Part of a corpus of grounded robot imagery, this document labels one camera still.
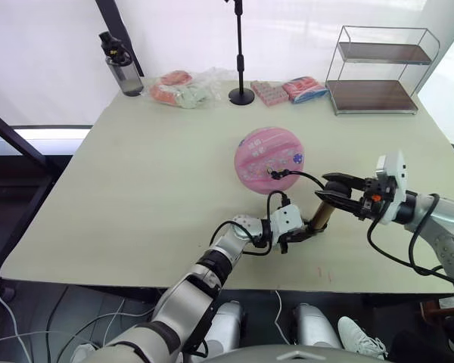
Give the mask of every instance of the white sneaker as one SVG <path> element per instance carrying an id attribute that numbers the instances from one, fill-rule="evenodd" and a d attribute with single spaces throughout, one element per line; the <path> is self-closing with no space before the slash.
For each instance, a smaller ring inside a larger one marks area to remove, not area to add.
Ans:
<path id="1" fill-rule="evenodd" d="M 347 351 L 385 360 L 385 345 L 378 338 L 373 339 L 366 335 L 355 321 L 347 316 L 338 321 L 338 333 Z"/>

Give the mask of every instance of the sticker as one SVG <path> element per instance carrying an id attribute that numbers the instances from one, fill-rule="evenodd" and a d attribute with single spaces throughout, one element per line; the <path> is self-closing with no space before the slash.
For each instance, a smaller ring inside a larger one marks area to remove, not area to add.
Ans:
<path id="1" fill-rule="evenodd" d="M 293 156 L 293 161 L 296 163 L 296 164 L 301 164 L 303 162 L 303 155 L 301 154 L 296 154 Z"/>

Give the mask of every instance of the white cable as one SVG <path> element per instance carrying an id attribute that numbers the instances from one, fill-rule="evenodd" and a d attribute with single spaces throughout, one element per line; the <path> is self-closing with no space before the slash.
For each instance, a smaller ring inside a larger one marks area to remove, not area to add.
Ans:
<path id="1" fill-rule="evenodd" d="M 27 351 L 27 348 L 25 347 L 25 344 L 23 343 L 22 338 L 20 338 L 20 335 L 18 334 L 18 327 L 17 327 L 17 320 L 15 319 L 14 312 L 12 312 L 12 309 L 10 309 L 10 306 L 7 305 L 5 301 L 3 301 L 2 297 L 0 296 L 0 303 L 4 306 L 4 308 L 7 309 L 8 314 L 10 314 L 10 317 L 12 319 L 12 323 L 14 323 L 14 331 L 15 331 L 15 337 L 19 341 L 20 345 L 22 346 L 23 349 L 23 354 L 25 354 L 27 361 L 29 363 L 32 363 L 32 359 L 30 359 L 29 352 Z"/>
<path id="2" fill-rule="evenodd" d="M 66 331 L 60 331 L 60 330 L 40 330 L 40 331 L 32 331 L 30 333 L 22 333 L 22 334 L 18 334 L 19 337 L 27 337 L 29 335 L 34 335 L 34 334 L 62 334 L 62 335 L 65 335 L 67 337 L 75 337 L 79 340 L 82 340 L 83 342 L 85 343 L 89 343 L 91 344 L 92 346 L 94 346 L 96 349 L 99 349 L 98 345 L 93 343 L 92 341 L 90 340 L 87 340 L 87 339 L 84 339 L 83 337 L 80 337 L 79 335 L 75 335 L 75 334 L 72 334 L 72 333 L 68 333 Z M 16 338 L 17 335 L 10 335 L 9 337 L 4 337 L 4 338 L 0 338 L 0 342 L 2 340 L 8 340 L 8 339 L 13 339 L 13 338 Z"/>
<path id="3" fill-rule="evenodd" d="M 279 310 L 278 310 L 278 314 L 275 316 L 274 325 L 278 328 L 279 333 L 281 334 L 281 337 L 286 342 L 286 344 L 290 344 L 289 340 L 286 339 L 285 334 L 282 332 L 282 329 L 278 324 L 279 315 L 281 314 L 281 310 L 282 310 L 282 301 L 281 301 L 281 297 L 279 296 L 278 291 L 274 290 L 274 292 L 278 296 L 278 299 L 279 299 Z"/>
<path id="4" fill-rule="evenodd" d="M 120 303 L 120 307 L 119 307 L 118 310 L 116 310 L 116 312 L 114 313 L 114 315 L 113 315 L 111 321 L 109 322 L 109 325 L 108 325 L 107 328 L 106 328 L 106 331 L 104 332 L 103 346 L 106 345 L 107 332 L 109 331 L 109 328 L 110 328 L 111 325 L 113 324 L 114 319 L 115 319 L 115 318 L 118 316 L 118 314 L 120 313 L 120 310 L 121 310 L 121 308 L 123 307 L 125 301 L 126 301 L 126 299 L 123 299 L 123 301 Z"/>

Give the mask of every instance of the metal shelf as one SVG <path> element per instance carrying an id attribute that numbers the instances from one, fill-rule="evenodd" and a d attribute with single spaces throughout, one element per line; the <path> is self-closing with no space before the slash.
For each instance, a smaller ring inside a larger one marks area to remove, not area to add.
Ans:
<path id="1" fill-rule="evenodd" d="M 345 62 L 430 65 L 432 60 L 415 44 L 339 42 Z"/>
<path id="2" fill-rule="evenodd" d="M 327 81 L 334 112 L 417 113 L 417 106 L 396 80 Z"/>

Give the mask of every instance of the pink container lid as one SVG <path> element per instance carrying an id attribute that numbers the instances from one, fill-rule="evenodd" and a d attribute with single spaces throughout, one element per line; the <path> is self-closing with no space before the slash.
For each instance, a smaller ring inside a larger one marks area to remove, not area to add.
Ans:
<path id="1" fill-rule="evenodd" d="M 274 180 L 268 170 L 302 171 L 304 149 L 292 132 L 279 127 L 265 127 L 252 131 L 241 141 L 234 164 L 242 184 L 252 191 L 260 194 L 285 191 L 299 176 L 288 175 L 281 180 Z"/>

